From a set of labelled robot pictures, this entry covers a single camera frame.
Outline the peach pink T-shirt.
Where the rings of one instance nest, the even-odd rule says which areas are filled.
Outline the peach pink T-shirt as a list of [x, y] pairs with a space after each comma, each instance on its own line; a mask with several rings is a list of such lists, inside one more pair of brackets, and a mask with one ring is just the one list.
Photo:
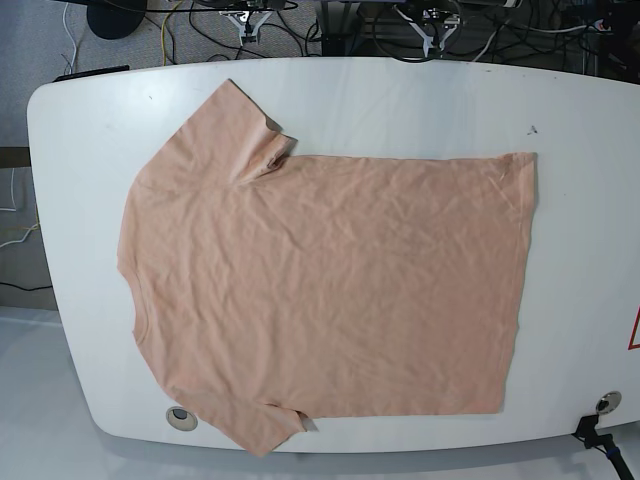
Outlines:
[[294, 156], [223, 82], [140, 170], [117, 263], [162, 390], [255, 455], [310, 419], [495, 414], [536, 156]]

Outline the black round stand base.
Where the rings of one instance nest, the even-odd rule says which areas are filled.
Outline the black round stand base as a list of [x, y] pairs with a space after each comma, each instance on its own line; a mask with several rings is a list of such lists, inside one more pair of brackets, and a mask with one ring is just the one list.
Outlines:
[[142, 23], [147, 5], [147, 0], [89, 1], [86, 10], [88, 26], [101, 39], [123, 39]]

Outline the red triangle warning sticker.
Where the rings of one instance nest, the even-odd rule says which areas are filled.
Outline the red triangle warning sticker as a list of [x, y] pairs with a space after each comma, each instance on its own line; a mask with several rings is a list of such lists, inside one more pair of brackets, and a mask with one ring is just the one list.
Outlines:
[[637, 311], [635, 320], [634, 320], [634, 324], [633, 324], [633, 329], [632, 329], [632, 333], [629, 339], [629, 343], [628, 343], [628, 349], [629, 350], [635, 350], [635, 349], [639, 349], [640, 348], [640, 342], [639, 342], [639, 338], [638, 338], [638, 334], [639, 334], [639, 321], [640, 321], [640, 309]]

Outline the black equipment frame base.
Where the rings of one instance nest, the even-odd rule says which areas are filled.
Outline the black equipment frame base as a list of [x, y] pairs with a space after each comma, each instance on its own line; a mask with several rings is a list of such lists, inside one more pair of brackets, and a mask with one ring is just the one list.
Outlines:
[[380, 2], [374, 1], [318, 1], [315, 13], [321, 32], [321, 55], [349, 56], [381, 7]]

